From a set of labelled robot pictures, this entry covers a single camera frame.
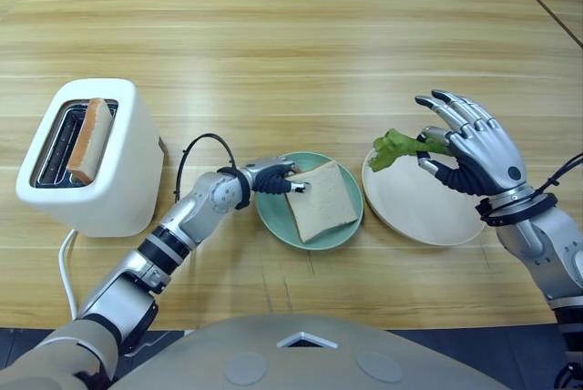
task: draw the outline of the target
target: black cable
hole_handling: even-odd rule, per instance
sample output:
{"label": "black cable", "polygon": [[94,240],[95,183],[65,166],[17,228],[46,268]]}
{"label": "black cable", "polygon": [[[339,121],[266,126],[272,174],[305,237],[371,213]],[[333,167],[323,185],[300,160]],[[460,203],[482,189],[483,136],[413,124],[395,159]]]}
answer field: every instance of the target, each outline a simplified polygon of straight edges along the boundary
{"label": "black cable", "polygon": [[227,153],[229,154],[229,162],[230,162],[231,166],[234,169],[237,168],[237,165],[235,164],[235,158],[233,157],[233,153],[230,151],[230,147],[227,144],[227,142],[223,138],[221,138],[219,135],[217,135],[216,133],[203,133],[202,135],[200,135],[196,139],[193,139],[190,142],[189,146],[186,147],[184,150],[182,150],[182,159],[180,160],[179,170],[176,173],[176,187],[174,189],[174,203],[176,203],[177,201],[180,200],[180,182],[182,181],[182,170],[184,169],[184,164],[186,163],[186,159],[189,156],[189,153],[192,150],[192,148],[194,147],[194,145],[203,138],[213,138],[213,139],[216,139],[220,144],[222,144],[222,147],[224,147],[227,150]]}
{"label": "black cable", "polygon": [[568,364],[565,365],[561,370],[558,371],[557,376],[555,376],[555,383],[553,384],[553,388],[562,388],[561,381],[565,378],[565,375],[569,372]]}
{"label": "black cable", "polygon": [[558,178],[563,176],[565,173],[574,169],[577,165],[583,163],[583,153],[579,153],[578,155],[574,156],[573,158],[569,159],[562,167],[560,167],[555,173],[547,179],[547,181],[535,191],[536,195],[542,194],[544,190],[546,190],[551,185],[558,185]]}
{"label": "black cable", "polygon": [[570,383],[572,379],[573,379],[573,374],[571,374],[569,371],[569,374],[567,375],[567,377],[563,381],[563,384],[561,384],[561,387],[559,387],[559,388],[567,388],[568,383]]}

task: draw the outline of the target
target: white toaster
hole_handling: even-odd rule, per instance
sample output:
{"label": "white toaster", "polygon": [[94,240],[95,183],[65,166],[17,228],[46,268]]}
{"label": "white toaster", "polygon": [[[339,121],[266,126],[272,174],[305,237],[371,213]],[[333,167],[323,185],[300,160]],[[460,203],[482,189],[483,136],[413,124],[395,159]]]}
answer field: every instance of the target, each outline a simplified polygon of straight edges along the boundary
{"label": "white toaster", "polygon": [[[97,175],[88,185],[66,165],[91,98],[107,102],[113,121]],[[88,237],[124,237],[150,223],[164,153],[136,86],[87,78],[62,86],[46,110],[16,179],[16,194]]]}

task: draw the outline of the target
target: green plate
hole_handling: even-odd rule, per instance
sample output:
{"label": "green plate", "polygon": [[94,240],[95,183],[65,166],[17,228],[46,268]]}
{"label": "green plate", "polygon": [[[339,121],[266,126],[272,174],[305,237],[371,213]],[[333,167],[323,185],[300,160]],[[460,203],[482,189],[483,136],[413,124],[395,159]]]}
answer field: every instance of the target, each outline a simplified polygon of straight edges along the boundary
{"label": "green plate", "polygon": [[[295,161],[296,165],[302,170],[313,169],[332,160],[309,151],[288,153],[285,156]],[[282,194],[274,196],[257,193],[255,195],[255,206],[267,229],[280,240],[306,251],[325,251],[326,249],[340,246],[351,238],[358,231],[363,219],[363,194],[358,187],[358,183],[356,183],[356,179],[348,169],[340,165],[340,172],[343,175],[344,184],[353,203],[354,211],[358,216],[357,221],[323,232],[307,242],[302,242],[295,226],[292,209],[288,205],[285,196]]]}

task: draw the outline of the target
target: power cord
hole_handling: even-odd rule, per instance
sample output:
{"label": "power cord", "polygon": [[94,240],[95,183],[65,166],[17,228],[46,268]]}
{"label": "power cord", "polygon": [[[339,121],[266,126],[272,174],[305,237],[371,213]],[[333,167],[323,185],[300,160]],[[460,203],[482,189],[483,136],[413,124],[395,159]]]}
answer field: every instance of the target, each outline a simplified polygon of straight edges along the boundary
{"label": "power cord", "polygon": [[576,388],[576,389],[583,389],[583,385],[579,384],[575,387],[568,387],[573,381],[573,371],[571,366],[567,364],[561,370],[558,371],[557,376],[555,377],[555,383],[553,384],[553,388]]}
{"label": "power cord", "polygon": [[65,253],[66,248],[69,245],[73,245],[77,237],[77,231],[72,229],[63,240],[60,249],[58,250],[58,270],[61,272],[61,280],[63,281],[63,286],[65,287],[66,299],[69,302],[69,310],[71,312],[71,320],[77,318],[77,302],[75,301],[75,295],[73,294],[73,288],[71,287],[71,281],[69,281],[68,274],[66,273],[66,261]]}
{"label": "power cord", "polygon": [[184,164],[186,163],[186,159],[189,156],[189,153],[192,150],[192,148],[194,147],[194,145],[203,138],[216,139],[220,144],[222,144],[222,147],[224,147],[225,150],[227,150],[227,154],[229,154],[230,165],[234,169],[237,168],[237,165],[235,164],[235,158],[233,157],[233,153],[230,151],[230,147],[227,144],[227,141],[225,141],[223,138],[221,138],[216,133],[203,133],[199,137],[193,139],[190,142],[189,146],[186,147],[184,150],[182,150],[182,159],[180,160],[179,170],[176,173],[176,188],[174,189],[174,203],[176,203],[177,201],[180,200],[180,182],[182,181],[182,171],[184,170]]}

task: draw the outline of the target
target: bread slice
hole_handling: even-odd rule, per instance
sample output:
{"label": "bread slice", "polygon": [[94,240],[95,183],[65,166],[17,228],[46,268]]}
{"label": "bread slice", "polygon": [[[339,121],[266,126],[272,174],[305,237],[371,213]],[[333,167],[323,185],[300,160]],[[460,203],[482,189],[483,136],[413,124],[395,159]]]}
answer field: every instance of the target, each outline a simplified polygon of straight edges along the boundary
{"label": "bread slice", "polygon": [[331,228],[358,220],[340,167],[335,161],[287,179],[311,184],[310,189],[304,193],[286,194],[303,242]]}
{"label": "bread slice", "polygon": [[86,185],[95,180],[112,121],[103,98],[91,98],[66,169]]}

